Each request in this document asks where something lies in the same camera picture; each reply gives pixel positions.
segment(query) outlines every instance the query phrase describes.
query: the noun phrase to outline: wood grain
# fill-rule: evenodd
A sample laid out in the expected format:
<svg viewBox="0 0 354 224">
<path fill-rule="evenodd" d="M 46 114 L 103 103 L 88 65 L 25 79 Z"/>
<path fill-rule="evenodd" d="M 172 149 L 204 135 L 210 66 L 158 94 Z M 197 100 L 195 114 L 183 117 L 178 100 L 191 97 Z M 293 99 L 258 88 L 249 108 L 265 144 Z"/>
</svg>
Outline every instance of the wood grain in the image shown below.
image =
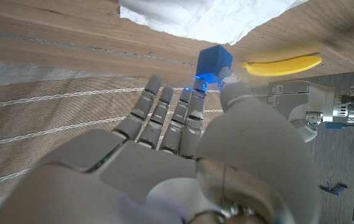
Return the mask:
<svg viewBox="0 0 354 224">
<path fill-rule="evenodd" d="M 193 66 L 199 51 L 214 45 L 120 19 L 114 0 L 0 0 L 0 32 L 150 55 Z M 235 73 L 249 83 L 354 72 L 354 0 L 310 0 L 255 28 L 237 44 L 224 46 L 234 56 Z M 240 66 L 243 59 L 269 62 L 301 55 L 318 55 L 323 62 L 311 70 L 277 78 L 254 77 Z M 140 58 L 138 63 L 148 60 Z M 113 69 L 127 70 L 125 66 L 97 69 L 115 72 Z M 182 78 L 189 79 L 192 74 L 184 75 Z"/>
<path fill-rule="evenodd" d="M 156 60 L 108 54 L 95 50 L 59 45 L 43 45 L 28 40 L 0 37 L 0 60 L 75 70 L 112 71 L 116 74 L 151 76 L 160 73 L 164 78 L 194 80 L 195 68 Z"/>
</svg>

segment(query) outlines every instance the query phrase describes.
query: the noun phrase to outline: white cloth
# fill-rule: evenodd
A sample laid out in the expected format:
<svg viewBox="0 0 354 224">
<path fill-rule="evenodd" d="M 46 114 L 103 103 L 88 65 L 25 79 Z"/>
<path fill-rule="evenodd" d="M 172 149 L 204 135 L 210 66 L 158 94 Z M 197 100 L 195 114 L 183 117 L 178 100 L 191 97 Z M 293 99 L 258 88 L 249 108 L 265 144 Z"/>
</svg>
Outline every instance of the white cloth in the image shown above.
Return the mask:
<svg viewBox="0 0 354 224">
<path fill-rule="evenodd" d="M 231 45 L 307 0 L 119 0 L 120 17 L 177 37 Z"/>
</svg>

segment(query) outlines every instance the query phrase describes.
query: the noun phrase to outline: gray robotic hand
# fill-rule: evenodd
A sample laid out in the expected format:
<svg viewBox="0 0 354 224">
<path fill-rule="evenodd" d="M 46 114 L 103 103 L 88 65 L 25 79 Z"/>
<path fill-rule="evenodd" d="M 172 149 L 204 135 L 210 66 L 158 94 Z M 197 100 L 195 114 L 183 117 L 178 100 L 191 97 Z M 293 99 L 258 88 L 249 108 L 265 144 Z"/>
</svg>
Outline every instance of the gray robotic hand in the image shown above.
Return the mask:
<svg viewBox="0 0 354 224">
<path fill-rule="evenodd" d="M 207 83 L 198 78 L 159 150 L 171 87 L 138 137 L 161 86 L 153 76 L 114 130 L 91 130 L 44 156 L 0 206 L 0 223 L 317 223 L 303 140 L 230 70 L 220 74 L 225 113 L 203 136 Z"/>
</svg>

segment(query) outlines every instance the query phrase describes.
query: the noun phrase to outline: robot hand fingers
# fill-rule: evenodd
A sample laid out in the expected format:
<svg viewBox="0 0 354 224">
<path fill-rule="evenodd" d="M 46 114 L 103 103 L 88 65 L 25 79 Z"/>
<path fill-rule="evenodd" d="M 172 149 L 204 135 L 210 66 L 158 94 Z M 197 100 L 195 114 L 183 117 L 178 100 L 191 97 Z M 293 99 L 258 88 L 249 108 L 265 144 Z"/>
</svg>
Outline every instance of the robot hand fingers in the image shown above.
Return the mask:
<svg viewBox="0 0 354 224">
<path fill-rule="evenodd" d="M 174 114 L 172 115 L 171 122 L 164 134 L 159 150 L 178 155 L 182 130 L 185 126 L 191 96 L 192 89 L 185 87 L 182 90 L 177 107 L 174 110 Z"/>
<path fill-rule="evenodd" d="M 220 101 L 224 112 L 227 112 L 233 104 L 248 98 L 258 101 L 253 92 L 238 77 L 231 74 L 222 79 Z"/>
<path fill-rule="evenodd" d="M 167 115 L 167 111 L 170 106 L 171 98 L 172 87 L 164 87 L 162 94 L 160 95 L 159 102 L 157 103 L 148 124 L 138 139 L 138 144 L 142 144 L 143 146 L 147 146 L 151 149 L 156 149 L 165 116 Z"/>
<path fill-rule="evenodd" d="M 159 91 L 161 82 L 162 79 L 159 75 L 153 75 L 149 79 L 133 110 L 131 110 L 130 114 L 122 120 L 113 131 L 121 133 L 128 140 L 133 141 L 137 138 L 142 124 L 152 107 L 153 99 Z"/>
<path fill-rule="evenodd" d="M 182 130 L 179 155 L 194 159 L 200 138 L 204 118 L 207 81 L 197 77 L 193 86 L 192 98 L 188 107 L 185 126 Z"/>
</svg>

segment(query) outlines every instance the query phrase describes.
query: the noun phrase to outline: beige fabric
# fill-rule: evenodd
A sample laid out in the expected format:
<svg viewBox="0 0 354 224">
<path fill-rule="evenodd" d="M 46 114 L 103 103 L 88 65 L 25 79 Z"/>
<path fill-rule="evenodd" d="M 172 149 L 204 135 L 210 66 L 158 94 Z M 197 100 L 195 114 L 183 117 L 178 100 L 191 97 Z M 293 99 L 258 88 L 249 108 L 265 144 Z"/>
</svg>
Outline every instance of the beige fabric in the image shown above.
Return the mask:
<svg viewBox="0 0 354 224">
<path fill-rule="evenodd" d="M 141 94 L 127 88 L 143 88 L 147 80 L 95 77 L 0 86 L 0 197 L 50 150 L 89 129 L 113 129 Z M 164 80 L 162 86 L 166 84 L 184 87 L 193 82 Z M 174 91 L 169 111 L 174 110 L 180 93 Z M 221 114 L 218 95 L 208 93 L 204 128 Z"/>
</svg>

